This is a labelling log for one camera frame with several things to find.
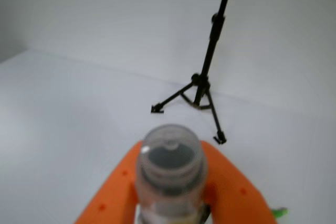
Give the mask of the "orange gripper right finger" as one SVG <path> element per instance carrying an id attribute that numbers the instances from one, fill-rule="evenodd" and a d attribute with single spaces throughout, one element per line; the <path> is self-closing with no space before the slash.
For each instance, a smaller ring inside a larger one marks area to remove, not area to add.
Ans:
<path id="1" fill-rule="evenodd" d="M 266 200 L 247 177 L 219 150 L 201 141 L 208 175 L 203 200 L 218 224 L 276 223 Z"/>

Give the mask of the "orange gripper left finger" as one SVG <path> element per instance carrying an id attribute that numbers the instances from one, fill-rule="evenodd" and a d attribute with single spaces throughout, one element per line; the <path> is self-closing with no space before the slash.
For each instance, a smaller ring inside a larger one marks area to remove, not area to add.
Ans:
<path id="1" fill-rule="evenodd" d="M 142 142 L 126 153 L 75 223 L 134 223 L 136 162 Z"/>

